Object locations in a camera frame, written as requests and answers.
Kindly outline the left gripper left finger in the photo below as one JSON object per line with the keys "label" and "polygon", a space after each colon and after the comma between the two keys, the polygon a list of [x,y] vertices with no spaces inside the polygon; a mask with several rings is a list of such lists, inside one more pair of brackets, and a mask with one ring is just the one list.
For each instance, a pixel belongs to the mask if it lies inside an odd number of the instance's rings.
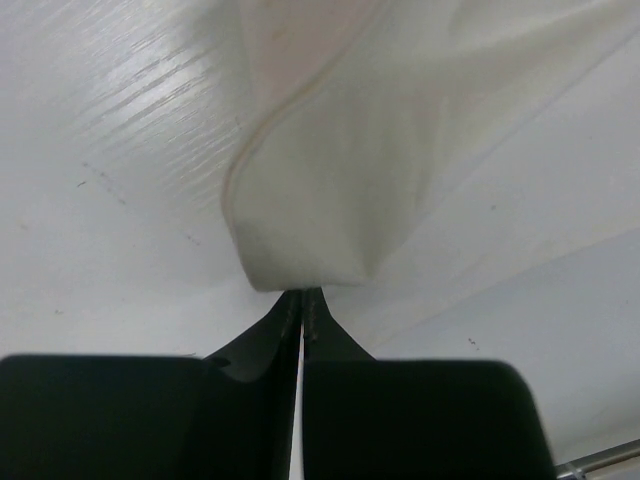
{"label": "left gripper left finger", "polygon": [[283,294],[204,358],[4,358],[2,477],[287,478],[300,308]]}

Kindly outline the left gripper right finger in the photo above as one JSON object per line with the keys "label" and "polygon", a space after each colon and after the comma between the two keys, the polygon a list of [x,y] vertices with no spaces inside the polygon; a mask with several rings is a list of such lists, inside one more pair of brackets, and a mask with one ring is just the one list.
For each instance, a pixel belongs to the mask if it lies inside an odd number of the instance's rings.
{"label": "left gripper right finger", "polygon": [[552,479],[533,396],[490,360],[378,360],[303,293],[308,479]]}

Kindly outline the cream white t shirt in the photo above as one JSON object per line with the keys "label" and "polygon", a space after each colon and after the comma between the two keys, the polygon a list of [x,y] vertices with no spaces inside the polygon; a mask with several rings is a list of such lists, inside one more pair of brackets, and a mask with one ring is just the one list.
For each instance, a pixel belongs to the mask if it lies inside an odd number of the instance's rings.
{"label": "cream white t shirt", "polygon": [[345,1],[243,15],[270,108],[223,212],[258,291],[380,344],[639,227],[635,1]]}

